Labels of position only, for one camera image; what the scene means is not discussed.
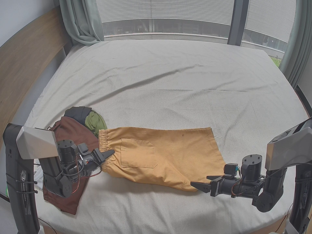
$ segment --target curtain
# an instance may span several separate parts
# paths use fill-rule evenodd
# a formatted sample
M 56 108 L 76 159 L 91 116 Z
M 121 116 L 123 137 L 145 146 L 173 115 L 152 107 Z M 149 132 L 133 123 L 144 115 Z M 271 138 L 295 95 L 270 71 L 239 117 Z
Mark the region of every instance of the curtain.
M 280 63 L 293 88 L 296 88 L 312 49 L 312 0 L 296 0 L 296 14 L 284 58 Z
M 96 0 L 59 0 L 65 28 L 73 43 L 91 45 L 104 41 Z

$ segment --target wooden bed frame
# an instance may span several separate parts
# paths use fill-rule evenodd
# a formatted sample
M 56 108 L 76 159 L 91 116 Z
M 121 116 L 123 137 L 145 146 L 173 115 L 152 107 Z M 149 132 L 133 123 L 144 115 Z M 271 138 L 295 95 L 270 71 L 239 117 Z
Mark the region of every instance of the wooden bed frame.
M 27 92 L 66 45 L 71 48 L 58 6 L 30 22 L 0 47 L 0 146 L 4 129 L 12 121 Z M 277 229 L 281 233 L 285 223 L 283 217 L 252 234 L 267 234 Z M 50 227 L 45 226 L 44 229 L 46 234 L 55 233 Z M 309 225 L 307 233 L 312 234 L 312 225 Z

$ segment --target white wall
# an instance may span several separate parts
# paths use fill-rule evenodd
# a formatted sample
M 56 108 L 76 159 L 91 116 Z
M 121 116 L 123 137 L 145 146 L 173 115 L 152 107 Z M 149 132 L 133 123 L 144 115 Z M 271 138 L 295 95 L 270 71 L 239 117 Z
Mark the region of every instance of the white wall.
M 42 14 L 54 8 L 53 0 L 0 0 L 0 46 L 11 36 Z M 41 74 L 37 82 L 27 94 L 25 100 L 18 109 L 15 124 L 24 124 L 34 103 L 40 96 L 45 85 L 48 83 L 65 53 L 62 49 Z M 5 152 L 4 146 L 0 147 L 0 193 L 5 194 Z M 9 203 L 0 198 L 0 233 L 16 234 L 14 218 Z
M 312 53 L 310 54 L 298 85 L 312 107 Z

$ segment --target bed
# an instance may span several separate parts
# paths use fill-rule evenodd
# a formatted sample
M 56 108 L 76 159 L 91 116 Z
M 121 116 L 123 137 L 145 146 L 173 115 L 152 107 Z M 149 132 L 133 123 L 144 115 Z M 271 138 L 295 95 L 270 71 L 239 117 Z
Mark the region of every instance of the bed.
M 25 125 L 46 129 L 81 105 L 101 114 L 109 128 L 210 126 L 225 162 L 239 164 L 248 154 L 265 157 L 273 137 L 308 117 L 264 51 L 187 40 L 74 46 Z M 36 204 L 38 216 L 64 234 L 268 233 L 292 204 L 294 174 L 289 168 L 283 197 L 267 213 L 249 199 L 213 198 L 106 173 L 89 180 L 75 216 L 45 202 L 41 190 Z

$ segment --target clothing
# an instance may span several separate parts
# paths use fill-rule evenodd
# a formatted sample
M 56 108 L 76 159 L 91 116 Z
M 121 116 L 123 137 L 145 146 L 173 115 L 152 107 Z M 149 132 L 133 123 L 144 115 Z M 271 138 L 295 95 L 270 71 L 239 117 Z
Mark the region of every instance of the clothing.
M 71 139 L 76 145 L 86 143 L 89 150 L 99 147 L 98 139 L 93 135 L 93 133 L 73 118 L 66 116 L 61 117 L 61 119 L 57 121 L 50 130 L 54 131 L 57 141 L 62 139 Z M 88 178 L 80 178 L 78 190 L 68 198 L 63 198 L 53 194 L 47 191 L 45 186 L 43 186 L 43 198 L 58 207 L 61 211 L 75 215 L 79 200 L 87 182 Z M 77 184 L 78 183 L 73 184 L 73 191 L 77 188 Z
M 81 125 L 84 125 L 85 118 L 91 112 L 91 107 L 71 107 L 65 111 L 64 116 L 71 117 L 77 120 Z
M 102 171 L 139 183 L 196 191 L 191 181 L 223 175 L 225 162 L 211 128 L 155 130 L 120 127 L 99 131 L 99 149 L 114 149 Z
M 94 110 L 88 114 L 85 118 L 85 126 L 93 132 L 96 138 L 99 138 L 99 130 L 107 129 L 106 123 L 101 115 L 99 115 Z

